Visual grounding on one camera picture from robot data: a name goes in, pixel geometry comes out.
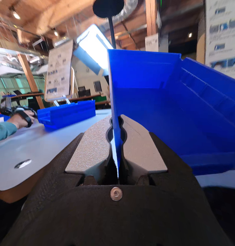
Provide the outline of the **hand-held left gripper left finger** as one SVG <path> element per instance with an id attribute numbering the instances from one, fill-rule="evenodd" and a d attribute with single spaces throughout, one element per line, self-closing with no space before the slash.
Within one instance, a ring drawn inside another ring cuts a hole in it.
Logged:
<path id="1" fill-rule="evenodd" d="M 117 167 L 111 140 L 113 127 L 107 115 L 86 130 L 73 153 L 65 172 L 93 176 L 97 183 L 117 183 Z"/>

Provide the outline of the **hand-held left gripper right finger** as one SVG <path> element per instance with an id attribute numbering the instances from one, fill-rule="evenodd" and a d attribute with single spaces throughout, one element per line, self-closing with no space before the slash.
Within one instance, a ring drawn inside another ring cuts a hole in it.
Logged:
<path id="1" fill-rule="evenodd" d="M 141 176 L 167 172 L 168 168 L 149 131 L 124 114 L 119 116 L 119 122 L 122 140 L 120 183 L 137 183 Z"/>

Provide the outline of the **another person's forearm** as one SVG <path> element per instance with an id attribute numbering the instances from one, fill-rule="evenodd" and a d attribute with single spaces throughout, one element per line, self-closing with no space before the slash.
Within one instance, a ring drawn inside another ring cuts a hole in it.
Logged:
<path id="1" fill-rule="evenodd" d="M 0 122 L 0 141 L 6 139 L 17 131 L 17 127 L 10 122 Z"/>

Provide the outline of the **wooden desk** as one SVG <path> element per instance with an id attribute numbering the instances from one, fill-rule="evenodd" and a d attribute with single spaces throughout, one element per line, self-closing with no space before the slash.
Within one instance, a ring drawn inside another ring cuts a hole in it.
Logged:
<path id="1" fill-rule="evenodd" d="M 43 96 L 44 93 L 28 93 L 28 94 L 21 94 L 17 96 L 11 97 L 11 101 L 17 101 L 17 100 L 25 100 L 28 97 L 37 97 L 37 96 Z"/>
<path id="2" fill-rule="evenodd" d="M 78 101 L 87 101 L 87 100 L 92 100 L 94 97 L 101 96 L 101 94 L 95 94 L 92 96 L 83 96 L 83 97 L 78 97 L 78 98 L 71 98 L 69 99 L 70 102 L 78 102 Z"/>

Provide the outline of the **white sign stand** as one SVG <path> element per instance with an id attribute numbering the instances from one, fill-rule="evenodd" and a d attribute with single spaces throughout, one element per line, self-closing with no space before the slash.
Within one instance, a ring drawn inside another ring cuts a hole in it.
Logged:
<path id="1" fill-rule="evenodd" d="M 71 102 L 70 102 L 69 99 L 65 98 L 65 99 L 60 99 L 60 100 L 54 100 L 54 101 L 53 101 L 53 104 L 54 104 L 56 107 L 59 107 L 59 106 L 64 105 L 64 104 L 70 105 Z"/>

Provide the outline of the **printed instruction sheet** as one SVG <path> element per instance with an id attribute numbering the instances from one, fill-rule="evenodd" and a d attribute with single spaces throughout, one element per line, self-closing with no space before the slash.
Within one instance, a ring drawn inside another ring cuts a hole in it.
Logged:
<path id="1" fill-rule="evenodd" d="M 206 0 L 205 24 L 205 65 L 235 79 L 235 0 Z"/>
<path id="2" fill-rule="evenodd" d="M 73 40 L 66 41 L 49 51 L 44 99 L 47 102 L 69 99 L 74 90 L 72 70 Z"/>

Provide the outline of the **wooden pillar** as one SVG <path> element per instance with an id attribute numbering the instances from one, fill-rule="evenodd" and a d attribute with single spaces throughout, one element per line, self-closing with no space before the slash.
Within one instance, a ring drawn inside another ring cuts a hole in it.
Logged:
<path id="1" fill-rule="evenodd" d="M 17 55 L 20 63 L 21 63 L 21 66 L 23 68 L 23 71 L 25 73 L 25 76 L 27 78 L 27 81 L 28 81 L 28 84 L 30 86 L 30 89 L 32 92 L 39 92 L 38 91 L 38 88 L 37 88 L 37 85 L 36 85 L 36 82 L 34 80 L 34 77 L 33 77 L 33 74 L 31 72 L 31 69 L 30 69 L 30 66 L 29 66 L 29 63 L 27 61 L 27 57 L 23 54 L 18 54 Z M 44 104 L 43 104 L 43 101 L 42 101 L 42 98 L 40 95 L 38 96 L 35 96 L 36 97 L 36 100 L 37 100 L 37 103 L 39 105 L 39 108 L 40 109 L 44 109 Z"/>

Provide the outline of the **white light panel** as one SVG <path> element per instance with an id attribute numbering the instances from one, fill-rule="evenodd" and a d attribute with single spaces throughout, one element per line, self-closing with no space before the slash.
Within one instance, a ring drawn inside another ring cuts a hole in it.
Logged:
<path id="1" fill-rule="evenodd" d="M 96 75 L 103 70 L 102 76 L 108 76 L 108 52 L 113 49 L 97 25 L 92 24 L 75 40 L 73 55 L 91 69 Z"/>

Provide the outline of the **white paper notice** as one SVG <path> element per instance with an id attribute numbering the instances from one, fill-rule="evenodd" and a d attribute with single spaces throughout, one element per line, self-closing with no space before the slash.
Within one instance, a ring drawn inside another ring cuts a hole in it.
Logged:
<path id="1" fill-rule="evenodd" d="M 159 33 L 145 37 L 145 51 L 159 52 Z"/>

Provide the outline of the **wooden sign board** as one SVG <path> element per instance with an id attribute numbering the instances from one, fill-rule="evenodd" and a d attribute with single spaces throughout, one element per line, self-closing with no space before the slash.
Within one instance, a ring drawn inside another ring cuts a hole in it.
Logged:
<path id="1" fill-rule="evenodd" d="M 205 33 L 197 41 L 196 61 L 205 65 Z"/>

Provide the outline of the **black floor lamp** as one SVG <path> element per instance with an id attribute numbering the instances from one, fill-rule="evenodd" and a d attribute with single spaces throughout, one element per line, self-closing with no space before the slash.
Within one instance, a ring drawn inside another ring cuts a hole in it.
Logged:
<path id="1" fill-rule="evenodd" d="M 107 18 L 110 26 L 112 46 L 116 49 L 114 28 L 112 17 L 118 15 L 124 7 L 124 0 L 95 0 L 93 3 L 93 12 L 99 18 Z"/>

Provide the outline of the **wooden post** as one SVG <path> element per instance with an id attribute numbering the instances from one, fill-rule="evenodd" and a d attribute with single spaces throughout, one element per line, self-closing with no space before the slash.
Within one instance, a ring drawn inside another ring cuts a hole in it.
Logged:
<path id="1" fill-rule="evenodd" d="M 158 32 L 157 25 L 157 0 L 145 0 L 146 7 L 146 21 L 147 21 L 147 36 L 154 35 Z"/>

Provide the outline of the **silver air duct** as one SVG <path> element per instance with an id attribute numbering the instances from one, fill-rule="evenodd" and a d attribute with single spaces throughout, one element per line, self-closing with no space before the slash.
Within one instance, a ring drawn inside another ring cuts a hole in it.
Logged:
<path id="1" fill-rule="evenodd" d="M 115 14 L 112 16 L 112 21 L 115 23 L 121 22 L 128 18 L 135 8 L 138 5 L 138 0 L 108 0 L 106 1 L 105 9 L 103 10 L 102 19 L 107 18 L 107 9 L 106 7 L 111 7 L 111 14 Z"/>

